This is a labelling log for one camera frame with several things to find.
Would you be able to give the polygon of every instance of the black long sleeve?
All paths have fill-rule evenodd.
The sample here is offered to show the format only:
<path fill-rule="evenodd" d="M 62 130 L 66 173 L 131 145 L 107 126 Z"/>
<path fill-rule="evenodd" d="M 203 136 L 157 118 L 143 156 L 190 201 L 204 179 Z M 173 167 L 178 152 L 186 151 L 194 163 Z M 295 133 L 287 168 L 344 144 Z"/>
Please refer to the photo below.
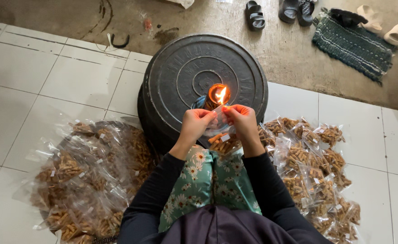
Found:
<path fill-rule="evenodd" d="M 160 214 L 181 174 L 184 161 L 167 153 L 123 214 L 119 244 L 134 244 L 158 233 Z"/>
<path fill-rule="evenodd" d="M 273 164 L 264 153 L 257 157 L 244 158 L 253 192 L 261 208 L 262 215 L 278 224 L 299 243 L 310 235 L 320 243 L 330 243 L 299 212 L 289 192 L 279 177 Z"/>

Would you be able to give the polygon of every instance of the hand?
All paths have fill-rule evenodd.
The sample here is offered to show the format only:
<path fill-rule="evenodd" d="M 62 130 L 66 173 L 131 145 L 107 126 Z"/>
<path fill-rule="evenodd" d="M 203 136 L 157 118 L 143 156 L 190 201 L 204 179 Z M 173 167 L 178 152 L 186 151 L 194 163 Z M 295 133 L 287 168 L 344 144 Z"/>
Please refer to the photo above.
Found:
<path fill-rule="evenodd" d="M 189 109 L 182 118 L 180 137 L 169 153 L 185 160 L 190 148 L 203 135 L 206 126 L 216 119 L 217 114 L 205 109 Z"/>
<path fill-rule="evenodd" d="M 222 111 L 228 117 L 228 124 L 235 126 L 237 138 L 243 144 L 246 158 L 265 153 L 265 149 L 259 139 L 255 111 L 252 108 L 237 104 L 225 106 Z"/>

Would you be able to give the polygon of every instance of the cream slide sandal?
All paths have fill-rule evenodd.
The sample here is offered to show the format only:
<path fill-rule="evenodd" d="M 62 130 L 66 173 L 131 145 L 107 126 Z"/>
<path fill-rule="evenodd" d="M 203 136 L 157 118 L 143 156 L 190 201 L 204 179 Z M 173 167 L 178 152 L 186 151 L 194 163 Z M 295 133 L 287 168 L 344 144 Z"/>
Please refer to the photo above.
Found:
<path fill-rule="evenodd" d="M 395 25 L 391 31 L 386 33 L 384 40 L 392 45 L 398 46 L 398 24 Z"/>
<path fill-rule="evenodd" d="M 368 5 L 362 5 L 358 8 L 358 14 L 368 20 L 367 24 L 362 23 L 362 26 L 373 33 L 380 33 L 383 29 L 383 15 L 381 13 L 374 13 L 374 10 Z"/>

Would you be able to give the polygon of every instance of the stained concrete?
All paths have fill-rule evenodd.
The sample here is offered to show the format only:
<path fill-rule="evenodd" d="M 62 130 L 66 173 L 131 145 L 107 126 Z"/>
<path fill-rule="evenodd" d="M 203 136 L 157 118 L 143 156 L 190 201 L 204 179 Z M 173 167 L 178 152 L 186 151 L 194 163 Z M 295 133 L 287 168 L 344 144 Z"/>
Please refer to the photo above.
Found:
<path fill-rule="evenodd" d="M 129 34 L 126 49 L 149 55 L 170 38 L 217 33 L 250 49 L 270 82 L 398 109 L 398 51 L 380 87 L 313 46 L 313 26 L 280 21 L 278 0 L 258 0 L 266 18 L 260 33 L 246 26 L 246 0 L 233 1 L 196 0 L 185 10 L 166 0 L 0 0 L 0 22 L 104 45 L 108 45 L 107 33 L 115 34 L 115 43 Z M 315 14 L 320 7 L 356 11 L 362 4 L 372 6 L 384 14 L 382 34 L 398 24 L 398 0 L 319 1 Z M 152 20 L 149 31 L 143 28 L 146 18 Z"/>

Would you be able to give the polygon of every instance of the floral skirt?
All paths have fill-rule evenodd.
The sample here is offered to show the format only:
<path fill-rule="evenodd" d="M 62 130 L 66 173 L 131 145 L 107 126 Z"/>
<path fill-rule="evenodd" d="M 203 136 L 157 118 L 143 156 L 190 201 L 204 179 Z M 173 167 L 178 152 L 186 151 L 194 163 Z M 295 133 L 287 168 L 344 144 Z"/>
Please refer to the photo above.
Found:
<path fill-rule="evenodd" d="M 160 216 L 159 231 L 184 214 L 207 204 L 261 214 L 241 156 L 242 149 L 225 157 L 194 145 Z"/>

